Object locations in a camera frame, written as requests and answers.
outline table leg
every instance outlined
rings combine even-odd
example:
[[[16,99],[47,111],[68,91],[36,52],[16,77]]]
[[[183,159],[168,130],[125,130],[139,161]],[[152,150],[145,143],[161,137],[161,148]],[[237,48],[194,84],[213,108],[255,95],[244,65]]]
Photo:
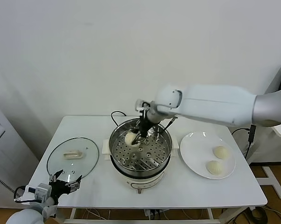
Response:
[[[225,210],[220,216],[219,221],[221,224],[229,223],[233,218],[235,218],[237,215],[239,215],[241,212],[243,212],[248,207],[241,207],[241,208],[229,208]]]
[[[271,185],[273,186],[275,192],[281,199],[281,185],[276,179],[275,175],[271,171],[270,167],[262,167],[264,172],[266,173],[267,177],[258,177],[257,181],[259,185]]]

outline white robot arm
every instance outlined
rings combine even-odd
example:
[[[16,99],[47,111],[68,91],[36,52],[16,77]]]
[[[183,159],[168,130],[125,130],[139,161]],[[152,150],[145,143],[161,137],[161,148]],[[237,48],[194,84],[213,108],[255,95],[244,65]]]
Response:
[[[181,89],[168,85],[154,101],[138,100],[135,109],[142,116],[134,144],[143,141],[152,126],[176,115],[226,126],[281,124],[281,90],[254,95],[237,86],[191,85]]]

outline black cable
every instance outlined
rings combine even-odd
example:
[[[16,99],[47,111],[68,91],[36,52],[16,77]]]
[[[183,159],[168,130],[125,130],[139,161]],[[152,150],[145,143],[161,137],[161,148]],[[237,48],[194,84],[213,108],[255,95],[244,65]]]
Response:
[[[265,210],[261,207],[256,207],[255,210],[260,214],[260,217],[253,216],[253,212],[248,208],[245,210],[248,219],[250,219],[255,224],[267,224],[268,217]]]
[[[273,212],[281,219],[281,216],[280,216],[279,213],[277,213],[276,211],[273,211]]]
[[[38,203],[42,203],[41,200],[24,200],[24,201],[15,201],[16,203],[25,203],[25,202],[38,202]]]
[[[21,190],[25,190],[25,186],[20,186],[20,187],[17,187],[15,192],[14,192],[14,201],[16,203],[25,203],[25,202],[38,202],[38,203],[42,203],[42,200],[24,200],[24,201],[17,201],[15,200],[16,199],[16,195],[17,195],[17,191],[21,189]]]
[[[160,209],[157,209],[158,215],[159,215],[159,220],[161,220],[161,216],[160,216]]]
[[[25,190],[25,186],[20,186],[20,187],[17,187],[16,190],[14,191],[14,199],[16,199],[16,196],[17,196],[17,191],[21,189],[21,190]]]
[[[113,118],[113,116],[112,116],[114,113],[121,113],[121,114],[123,114],[125,117],[126,117],[127,115],[126,115],[124,112],[122,112],[122,111],[114,111],[114,112],[111,113],[111,118],[112,118],[112,120],[114,121],[114,123],[116,124],[116,126],[119,126],[118,123],[114,120],[114,118]]]
[[[247,222],[248,222],[249,224],[251,224],[251,222],[249,221],[249,219],[248,219],[246,213],[243,213],[243,215],[244,215],[244,217],[246,218]]]
[[[232,132],[232,135],[236,132],[236,131],[239,131],[239,130],[247,130],[249,132],[249,128],[238,128],[236,129],[235,131]]]
[[[153,219],[152,220],[155,220],[155,209],[150,209],[150,212],[152,212],[152,214],[153,214]]]
[[[249,142],[249,143],[248,143],[248,147],[247,147],[247,151],[246,151],[246,154],[245,154],[244,158],[246,158],[246,157],[247,157],[247,154],[248,154],[248,151],[249,151],[249,149],[250,149],[251,145],[252,145],[252,143],[251,143],[251,142]]]

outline wooden floor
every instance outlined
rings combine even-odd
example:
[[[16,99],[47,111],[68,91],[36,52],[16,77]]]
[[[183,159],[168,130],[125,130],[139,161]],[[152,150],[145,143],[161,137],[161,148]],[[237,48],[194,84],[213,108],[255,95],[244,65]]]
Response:
[[[281,184],[281,166],[271,166],[271,170],[273,171],[274,175],[278,179]],[[251,167],[253,173],[256,177],[266,177],[261,167]],[[262,186],[262,189],[268,199],[268,206],[278,210],[281,212],[281,199],[278,198],[276,192],[274,191],[273,187],[271,186]],[[0,209],[0,224],[5,224],[7,219],[19,210],[15,209]],[[195,210],[184,210],[185,213],[193,219],[204,219],[208,218],[207,210],[195,209]],[[71,210],[64,209],[63,210],[66,217],[70,217]],[[98,210],[100,215],[104,218],[108,218],[109,211],[108,210]],[[220,213],[221,209],[212,209],[214,218],[217,218]],[[269,224],[281,224],[280,218],[272,211],[266,210],[268,216],[268,223]],[[188,219],[182,210],[168,210],[165,212],[166,216],[169,219]],[[91,213],[86,212],[86,210],[77,210],[76,218],[81,218],[84,216],[86,219],[97,219],[97,217]],[[117,220],[148,220],[148,217],[144,215],[143,210],[111,210],[110,219],[117,219]],[[165,220],[164,214],[161,214],[161,220]],[[244,217],[244,215],[240,215],[237,220],[237,224],[248,224],[249,222]],[[57,222],[53,219],[47,220],[46,224],[57,224]]]

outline white wall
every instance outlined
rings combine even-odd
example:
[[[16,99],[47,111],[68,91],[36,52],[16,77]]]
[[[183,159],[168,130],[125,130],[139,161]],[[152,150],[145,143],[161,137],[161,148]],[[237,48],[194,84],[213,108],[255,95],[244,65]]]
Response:
[[[280,67],[281,0],[0,1],[0,108],[38,157],[64,115],[168,82],[263,93]]]

